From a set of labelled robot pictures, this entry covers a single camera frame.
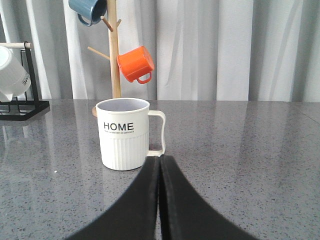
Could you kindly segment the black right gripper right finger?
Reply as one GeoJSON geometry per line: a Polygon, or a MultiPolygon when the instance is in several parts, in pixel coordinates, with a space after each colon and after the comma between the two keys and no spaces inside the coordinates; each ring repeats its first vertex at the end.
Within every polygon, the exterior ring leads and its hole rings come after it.
{"type": "Polygon", "coordinates": [[[160,157],[159,213],[163,240],[255,240],[212,208],[173,156],[160,157]]]}

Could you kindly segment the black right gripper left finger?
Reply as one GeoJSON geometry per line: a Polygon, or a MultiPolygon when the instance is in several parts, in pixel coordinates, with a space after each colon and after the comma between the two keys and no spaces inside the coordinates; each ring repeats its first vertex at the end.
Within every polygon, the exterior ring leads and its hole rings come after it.
{"type": "Polygon", "coordinates": [[[160,163],[147,157],[122,196],[69,240],[153,240],[155,238],[160,163]]]}

